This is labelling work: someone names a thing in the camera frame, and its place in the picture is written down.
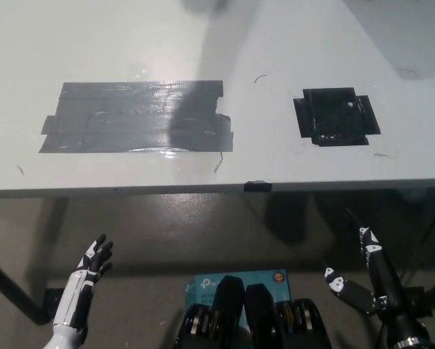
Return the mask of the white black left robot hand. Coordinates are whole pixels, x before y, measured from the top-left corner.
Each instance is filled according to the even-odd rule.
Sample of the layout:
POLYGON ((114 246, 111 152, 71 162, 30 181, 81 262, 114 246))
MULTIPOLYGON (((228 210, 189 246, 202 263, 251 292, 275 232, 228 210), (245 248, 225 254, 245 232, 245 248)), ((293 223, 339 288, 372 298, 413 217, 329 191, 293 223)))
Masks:
POLYGON ((83 254, 76 269, 69 276, 54 317, 54 325, 69 326, 81 331, 87 326, 95 286, 112 264, 113 242, 106 242, 102 234, 83 254))

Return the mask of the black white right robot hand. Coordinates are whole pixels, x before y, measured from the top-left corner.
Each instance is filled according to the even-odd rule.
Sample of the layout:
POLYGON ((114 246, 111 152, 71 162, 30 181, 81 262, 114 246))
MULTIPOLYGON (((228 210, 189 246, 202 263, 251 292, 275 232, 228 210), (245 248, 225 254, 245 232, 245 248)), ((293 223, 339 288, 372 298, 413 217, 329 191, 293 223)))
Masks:
POLYGON ((344 278, 327 266, 324 279, 330 291, 357 311, 378 316, 386 329, 389 348, 416 348, 430 343, 429 333, 418 321, 416 307, 407 298, 396 269, 377 236, 350 209, 346 210, 346 217, 358 238, 373 290, 344 278))

